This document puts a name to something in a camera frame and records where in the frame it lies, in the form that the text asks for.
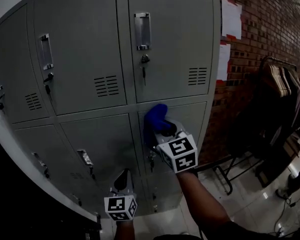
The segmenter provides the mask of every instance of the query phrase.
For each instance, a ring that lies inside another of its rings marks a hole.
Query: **red brick wall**
[[[228,130],[249,103],[265,56],[295,63],[300,75],[300,0],[234,0],[242,7],[242,39],[231,44],[227,81],[217,84],[200,164],[227,156]]]

